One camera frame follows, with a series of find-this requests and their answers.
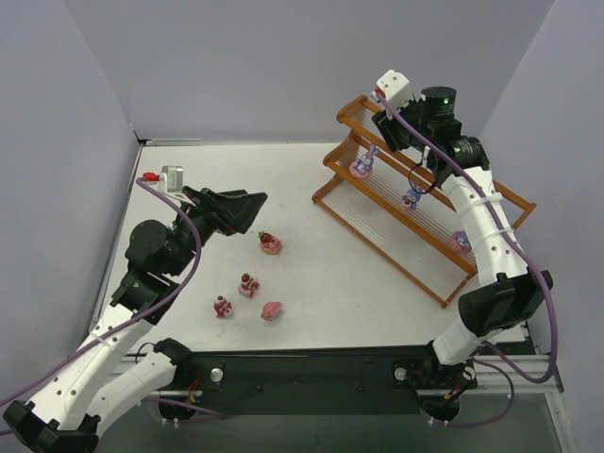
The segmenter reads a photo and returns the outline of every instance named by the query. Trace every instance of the red strawberry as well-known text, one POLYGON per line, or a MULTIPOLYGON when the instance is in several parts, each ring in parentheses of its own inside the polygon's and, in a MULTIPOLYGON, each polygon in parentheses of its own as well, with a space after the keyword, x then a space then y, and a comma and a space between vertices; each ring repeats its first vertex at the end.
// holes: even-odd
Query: red strawberry
POLYGON ((260 233, 258 233, 258 237, 260 238, 261 243, 269 243, 269 242, 271 242, 271 239, 273 239, 272 234, 265 233, 264 231, 261 231, 260 233))

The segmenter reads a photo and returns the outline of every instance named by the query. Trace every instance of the wire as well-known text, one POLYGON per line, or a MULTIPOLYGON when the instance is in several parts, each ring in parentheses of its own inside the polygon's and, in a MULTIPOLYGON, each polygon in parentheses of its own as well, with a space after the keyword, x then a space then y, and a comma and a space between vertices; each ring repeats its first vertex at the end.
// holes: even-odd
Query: wire
POLYGON ((443 398, 447 399, 447 400, 451 399, 451 397, 454 394, 455 398, 453 398, 453 400, 457 399, 460 396, 460 394, 456 394, 456 392, 460 389, 460 387, 461 387, 461 381, 458 381, 457 385, 455 387, 453 387, 448 394, 446 394, 445 396, 443 396, 443 398))
MULTIPOLYGON (((165 417, 163 417, 160 413, 157 413, 156 411, 153 411, 153 405, 148 405, 149 408, 149 414, 156 420, 162 422, 162 423, 170 423, 171 425, 174 425, 174 420, 168 420, 165 417)), ((215 415, 205 415, 205 416, 197 416, 194 417, 190 420, 178 420, 178 424, 179 425, 193 425, 196 423, 206 423, 206 422, 219 422, 222 420, 226 420, 226 418, 223 417, 218 417, 215 415)))
POLYGON ((381 104, 393 115, 393 117, 396 118, 396 121, 398 121, 403 127, 405 127, 417 140, 419 140, 425 146, 429 147, 441 159, 443 159, 448 165, 450 165, 456 174, 463 176, 465 180, 468 181, 472 188, 477 192, 478 196, 485 200, 484 206, 486 206, 487 210, 493 217, 497 229, 502 231, 501 236, 503 237, 505 242, 510 246, 510 248, 514 252, 516 252, 516 254, 527 264, 530 271, 535 275, 535 278, 537 278, 539 286, 541 286, 541 290, 544 294, 545 305, 547 306, 547 316, 549 318, 550 325, 551 350, 549 353, 549 364, 547 365, 547 370, 545 370, 545 373, 541 377, 532 377, 525 371, 518 368, 515 363, 513 363, 508 357, 505 356, 505 354, 499 351, 495 346, 491 344, 488 345, 504 362, 506 362, 510 367, 512 367, 514 371, 520 376, 522 376, 524 379, 535 384, 542 384, 544 382, 547 382, 556 373, 556 362, 558 361, 558 321, 556 319, 556 312, 554 309, 554 301, 551 297, 551 291, 547 286, 547 282, 545 281, 544 276, 541 274, 541 270, 539 269, 539 267, 537 267, 533 260, 531 260, 529 256, 527 256, 527 254, 520 248, 516 241, 514 241, 510 237, 510 235, 504 231, 505 227, 503 226, 501 219, 495 212, 493 204, 489 201, 486 193, 482 190, 478 183, 470 175, 468 175, 460 167, 460 165, 458 165, 456 161, 450 158, 445 151, 443 151, 436 144, 424 137, 411 124, 405 121, 405 119, 398 113, 398 111, 381 94, 379 94, 379 92, 376 92, 376 97, 379 102, 381 102, 381 104))
POLYGON ((193 392, 195 390, 197 390, 200 385, 201 385, 201 373, 195 373, 195 380, 189 386, 189 400, 192 403, 196 403, 197 402, 197 400, 195 400, 195 397, 193 396, 193 392))
POLYGON ((479 422, 446 423, 443 420, 438 420, 434 417, 431 417, 428 413, 426 413, 425 405, 422 405, 422 412, 425 415, 427 415, 428 417, 430 417, 430 420, 433 420, 435 423, 437 423, 441 426, 446 426, 447 428, 479 428, 479 427, 484 427, 485 425, 491 425, 492 423, 498 422, 499 420, 502 420, 510 413, 510 411, 512 410, 513 401, 515 399, 515 389, 513 387, 513 382, 512 382, 512 378, 510 377, 510 375, 508 375, 505 371, 503 371, 498 366, 493 365, 492 363, 489 363, 487 361, 480 361, 478 359, 473 359, 473 361, 474 361, 474 363, 477 363, 479 365, 488 366, 489 368, 493 368, 494 370, 501 373, 503 375, 503 377, 508 381, 508 384, 510 384, 510 400, 508 401, 508 405, 506 406, 506 409, 504 409, 503 412, 501 412, 499 415, 496 415, 495 417, 487 418, 486 420, 482 420, 479 422))
POLYGON ((157 197, 159 200, 161 200, 166 205, 168 205, 172 210, 174 210, 180 216, 180 218, 182 218, 182 220, 187 224, 187 227, 189 227, 189 229, 191 230, 191 233, 193 234, 193 237, 195 238, 195 258, 193 260, 193 266, 191 268, 191 271, 189 272, 189 274, 187 274, 186 277, 183 278, 182 283, 180 283, 180 285, 173 292, 171 292, 166 297, 164 297, 163 299, 161 299, 161 301, 157 305, 155 305, 154 307, 150 308, 149 310, 145 310, 145 311, 142 311, 142 312, 138 313, 136 316, 133 316, 128 321, 123 322, 118 327, 115 327, 112 330, 109 330, 109 331, 105 332, 98 339, 94 339, 90 343, 83 345, 74 354, 72 354, 71 356, 67 357, 67 359, 65 359, 64 361, 62 361, 61 363, 59 363, 57 366, 55 366, 52 370, 50 370, 44 376, 42 376, 41 378, 39 378, 35 382, 32 382, 31 384, 25 386, 20 391, 15 392, 14 394, 8 396, 7 398, 4 398, 3 400, 1 400, 0 401, 0 408, 2 408, 3 406, 6 406, 12 400, 18 398, 19 396, 21 396, 23 394, 26 394, 26 393, 30 392, 31 390, 35 389, 39 385, 43 384, 48 379, 54 377, 57 374, 58 371, 60 371, 61 369, 63 369, 65 366, 67 366, 72 361, 75 361, 76 359, 82 357, 84 354, 86 354, 88 351, 90 351, 92 348, 94 348, 97 344, 100 344, 101 342, 103 342, 107 338, 115 335, 117 332, 119 332, 121 330, 124 330, 125 328, 130 327, 133 324, 138 323, 139 321, 141 321, 142 319, 146 318, 150 314, 153 314, 156 311, 161 310, 167 304, 169 304, 170 302, 172 302, 180 294, 180 292, 182 290, 184 290, 184 288, 189 284, 189 282, 193 278, 193 275, 197 271, 197 267, 199 267, 199 262, 201 261, 201 246, 202 246, 201 245, 201 237, 199 236, 199 232, 197 231, 197 228, 195 227, 195 224, 189 218, 189 216, 185 213, 184 210, 182 210, 181 208, 179 208, 167 196, 165 196, 162 193, 159 193, 158 191, 156 191, 155 189, 149 187, 145 183, 145 181, 144 181, 143 178, 141 178, 141 177, 137 178, 136 179, 136 183, 137 183, 137 185, 139 187, 141 187, 145 191, 151 193, 153 196, 157 197))
POLYGON ((223 413, 213 411, 211 409, 201 408, 201 407, 195 406, 193 404, 183 403, 181 401, 175 401, 173 399, 165 399, 165 398, 158 398, 158 397, 154 397, 154 396, 148 396, 143 401, 147 401, 150 403, 169 404, 171 406, 179 406, 180 408, 189 409, 190 411, 197 411, 197 412, 205 413, 207 415, 213 415, 214 417, 217 417, 220 420, 226 420, 228 418, 223 413))
POLYGON ((143 350, 143 348, 144 348, 145 346, 147 346, 147 345, 149 345, 149 344, 152 344, 152 345, 153 345, 153 347, 155 347, 155 343, 152 343, 152 342, 147 342, 147 343, 143 343, 143 344, 141 344, 141 347, 139 347, 139 350, 138 350, 138 351, 136 352, 136 354, 134 355, 134 364, 135 364, 135 365, 138 365, 138 364, 139 364, 139 357, 140 357, 140 356, 143 356, 143 355, 145 355, 145 356, 146 356, 146 354, 141 354, 141 351, 143 350))
POLYGON ((411 182, 411 175, 413 173, 413 171, 417 168, 417 167, 421 167, 422 166, 422 162, 417 162, 415 165, 413 165, 409 172, 407 173, 407 180, 409 181, 409 187, 411 187, 413 189, 413 191, 419 195, 425 195, 427 193, 432 192, 435 188, 436 188, 436 184, 438 183, 438 181, 436 180, 436 178, 434 178, 434 182, 432 182, 432 185, 430 187, 428 187, 425 191, 423 192, 417 192, 417 190, 413 187, 413 183, 411 182))

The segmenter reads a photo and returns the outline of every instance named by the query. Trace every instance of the white table surface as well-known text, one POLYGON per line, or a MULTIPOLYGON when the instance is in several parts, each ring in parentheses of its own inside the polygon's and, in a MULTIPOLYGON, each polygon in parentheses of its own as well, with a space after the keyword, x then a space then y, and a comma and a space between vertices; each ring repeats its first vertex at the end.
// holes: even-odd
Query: white table surface
MULTIPOLYGON (((266 192, 269 198, 246 235, 215 234, 210 239, 191 284, 139 344, 172 337, 195 351, 412 345, 426 344, 447 329, 457 315, 457 301, 441 309, 310 201, 333 175, 322 160, 336 144, 143 149, 138 176, 158 173, 163 165, 179 165, 184 169, 184 183, 197 190, 246 189, 266 192), (280 255, 260 251, 261 230, 282 239, 280 255), (253 299, 237 293, 246 272, 260 280, 260 291, 253 299), (219 294, 233 304, 233 318, 216 318, 213 301, 219 294), (276 321, 263 321, 263 304, 275 300, 283 304, 283 312, 276 321)), ((126 272, 124 253, 132 229, 146 219, 170 224, 175 216, 158 199, 138 186, 133 188, 105 304, 126 272)), ((180 281, 186 272, 175 280, 180 281)), ((475 287, 470 282, 467 288, 475 287)), ((524 335, 517 327, 497 340, 518 342, 524 335)))

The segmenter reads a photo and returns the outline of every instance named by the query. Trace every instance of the hanging toy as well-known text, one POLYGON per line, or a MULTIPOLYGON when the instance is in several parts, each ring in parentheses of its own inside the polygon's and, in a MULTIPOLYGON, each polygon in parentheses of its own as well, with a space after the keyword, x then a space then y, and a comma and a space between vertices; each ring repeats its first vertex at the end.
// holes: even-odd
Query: hanging toy
POLYGON ((422 193, 422 189, 412 182, 411 188, 403 195, 403 210, 416 210, 422 193))
POLYGON ((357 157, 355 161, 350 164, 348 167, 350 174, 356 179, 365 179, 371 176, 374 172, 374 156, 377 156, 378 154, 379 149, 371 143, 369 151, 362 156, 357 157))
POLYGON ((449 238, 449 245, 461 255, 472 251, 472 245, 470 245, 468 235, 465 234, 465 231, 455 231, 449 238))

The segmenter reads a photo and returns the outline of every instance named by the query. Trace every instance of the wooden rack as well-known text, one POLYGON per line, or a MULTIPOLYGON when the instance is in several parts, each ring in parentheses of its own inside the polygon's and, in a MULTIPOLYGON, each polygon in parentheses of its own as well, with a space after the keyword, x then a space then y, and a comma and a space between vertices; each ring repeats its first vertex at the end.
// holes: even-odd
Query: wooden rack
MULTIPOLYGON (((380 107, 364 95, 340 110, 337 120, 351 130, 324 158, 324 165, 333 170, 335 176, 314 194, 312 201, 445 308, 476 274, 474 256, 472 253, 460 255, 449 247, 449 237, 462 227, 451 202, 440 190, 424 195, 417 210, 401 209, 401 197, 409 189, 408 174, 415 165, 413 158, 419 159, 419 153, 412 149, 392 153, 369 129, 372 125, 364 124, 367 113, 372 116, 379 111, 380 107), (374 172, 367 179, 356 179, 348 167, 371 143, 380 148, 374 172)), ((430 171, 419 167, 411 180, 426 190, 434 178, 430 171)), ((502 205, 516 230, 537 205, 499 182, 494 181, 494 186, 503 195, 502 205), (517 213, 513 220, 509 210, 517 213)))

